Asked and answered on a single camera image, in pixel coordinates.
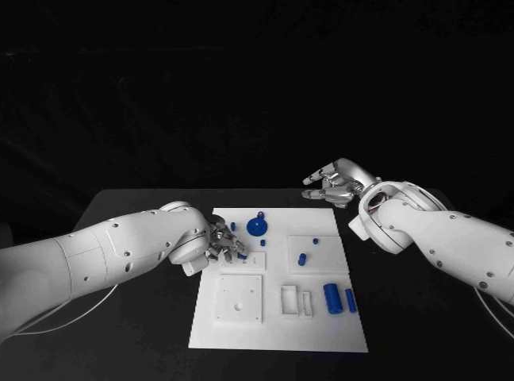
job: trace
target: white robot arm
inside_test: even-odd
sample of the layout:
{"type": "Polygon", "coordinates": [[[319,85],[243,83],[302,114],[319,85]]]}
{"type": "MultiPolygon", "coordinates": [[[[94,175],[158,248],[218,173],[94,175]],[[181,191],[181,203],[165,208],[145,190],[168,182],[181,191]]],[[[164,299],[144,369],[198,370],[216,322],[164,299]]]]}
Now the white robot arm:
{"type": "Polygon", "coordinates": [[[371,238],[393,254],[414,242],[439,270],[514,305],[513,231],[448,211],[425,189],[383,182],[347,159],[328,164],[304,183],[319,179],[324,188],[302,191],[302,196],[341,208],[360,197],[350,228],[363,240],[371,238]]]}
{"type": "Polygon", "coordinates": [[[168,257],[194,275],[244,246],[220,216],[185,202],[110,218],[64,236],[0,249],[0,344],[71,299],[146,273],[168,257]]]}

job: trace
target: black background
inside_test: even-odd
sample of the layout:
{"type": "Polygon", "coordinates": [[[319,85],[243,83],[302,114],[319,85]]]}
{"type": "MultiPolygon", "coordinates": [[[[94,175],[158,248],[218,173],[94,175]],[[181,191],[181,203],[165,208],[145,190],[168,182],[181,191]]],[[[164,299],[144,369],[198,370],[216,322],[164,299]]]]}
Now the black background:
{"type": "Polygon", "coordinates": [[[514,229],[514,1],[0,2],[0,221],[340,157],[514,229]]]}

